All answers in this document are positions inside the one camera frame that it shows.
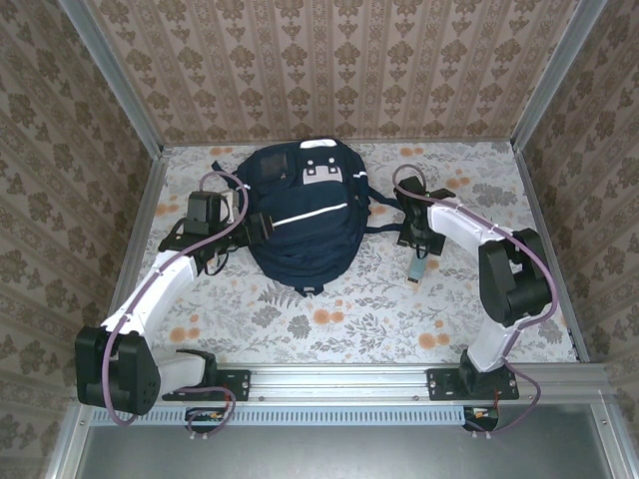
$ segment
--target floral tablecloth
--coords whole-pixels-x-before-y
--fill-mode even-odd
[[[476,212],[520,229],[534,222],[507,143],[355,143],[372,186],[392,196],[391,174],[404,163],[423,168],[430,190],[446,187]],[[215,160],[228,171],[256,147],[181,147],[172,151],[147,244],[146,274],[160,240],[186,213],[189,193]],[[213,180],[211,187],[224,185]],[[373,203],[371,226],[402,213]],[[200,276],[159,327],[154,347],[191,347],[236,363],[455,362],[485,316],[476,258],[452,241],[428,261],[414,289],[406,284],[412,251],[396,234],[364,238],[350,269],[318,297],[302,298],[266,278],[246,248],[217,276]],[[560,312],[525,331],[512,359],[574,361]]]

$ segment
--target navy blue backpack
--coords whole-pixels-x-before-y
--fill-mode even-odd
[[[213,169],[221,170],[217,163]],[[266,147],[234,174],[249,191],[248,214],[268,215],[274,226],[251,254],[267,277],[303,296],[320,294],[348,269],[365,233],[401,227],[366,227],[370,198],[398,209],[399,202],[368,185],[361,156],[338,140]]]

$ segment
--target reflective stripe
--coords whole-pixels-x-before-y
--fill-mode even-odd
[[[336,207],[322,208],[321,210],[317,210],[316,212],[304,213],[303,215],[299,215],[298,217],[287,218],[285,220],[281,220],[280,222],[275,222],[273,223],[273,226],[278,227],[280,225],[285,225],[286,223],[298,222],[299,220],[305,220],[306,218],[315,217],[317,215],[321,215],[322,213],[341,210],[342,208],[346,208],[347,206],[348,203],[342,203],[341,205],[337,205]]]
[[[303,150],[308,150],[310,148],[317,147],[335,147],[337,143],[335,140],[331,140],[330,138],[325,138],[323,140],[308,140],[307,142],[301,142],[300,148]]]

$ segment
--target metal beam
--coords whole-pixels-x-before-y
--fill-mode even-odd
[[[606,3],[606,0],[584,0],[577,5],[512,133],[510,141],[516,150],[523,150],[528,143]]]
[[[98,65],[109,87],[111,87],[120,106],[127,114],[149,155],[154,161],[159,160],[162,155],[162,137],[111,51],[109,42],[100,31],[98,22],[93,18],[89,6],[86,2],[78,0],[60,0],[60,4],[78,31],[93,61]]]
[[[168,162],[165,155],[163,155],[159,161],[151,164],[149,178],[147,179],[147,184],[142,194],[138,214],[133,223],[131,237],[127,245],[127,252],[122,262],[122,269],[120,270],[118,282],[116,283],[116,288],[111,299],[109,314],[113,314],[136,288],[138,273],[140,272],[140,266],[142,265],[142,259],[144,258],[146,250],[147,239],[151,231],[155,210],[158,206],[158,199],[167,174],[167,164]]]
[[[548,232],[548,227],[546,226],[546,221],[543,218],[543,212],[541,211],[541,205],[539,204],[539,200],[537,199],[537,193],[535,193],[535,188],[532,185],[530,172],[528,171],[528,167],[526,166],[523,153],[520,150],[516,149],[514,153],[515,163],[517,164],[517,168],[519,169],[519,176],[521,177],[521,182],[523,183],[523,188],[526,192],[528,203],[530,204],[530,210],[532,211],[532,218],[535,221],[537,232],[541,236],[541,242],[543,244],[544,251],[546,252],[546,257],[548,258],[548,266],[550,267],[550,272],[552,272],[552,275],[555,278],[555,282],[557,284],[561,312],[563,313],[563,317],[565,317],[566,319],[566,324],[568,324],[568,329],[570,330],[572,341],[574,342],[575,349],[577,350],[577,354],[579,355],[579,359],[583,362],[588,362],[590,360],[588,349],[586,348],[586,343],[583,340],[583,335],[581,334],[581,329],[579,328],[579,323],[577,321],[575,311],[572,307],[572,302],[570,302],[570,295],[568,294],[566,281],[564,280],[563,274],[561,273],[559,260],[557,259],[557,255],[555,254],[555,248],[552,245],[550,233]]]
[[[263,406],[414,406],[488,405],[492,401],[430,401],[425,371],[455,364],[411,365],[220,365],[220,369],[249,369],[249,402]],[[592,404],[612,395],[603,364],[517,364],[541,386],[542,404]],[[527,404],[535,388],[518,381],[520,398],[508,404]],[[217,402],[158,401],[157,405],[205,406]]]
[[[602,397],[598,403],[592,404],[591,410],[612,477],[639,477],[637,453],[619,406]]]
[[[51,456],[47,479],[73,479],[78,473],[78,466],[84,445],[89,434],[89,426],[93,415],[93,407],[84,404],[72,404],[67,409],[56,447]]]

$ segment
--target wall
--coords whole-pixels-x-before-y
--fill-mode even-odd
[[[89,0],[170,144],[508,138],[576,0]]]
[[[524,155],[589,352],[637,437],[639,2],[608,2]]]
[[[0,2],[0,477],[48,463],[150,160],[56,1]]]

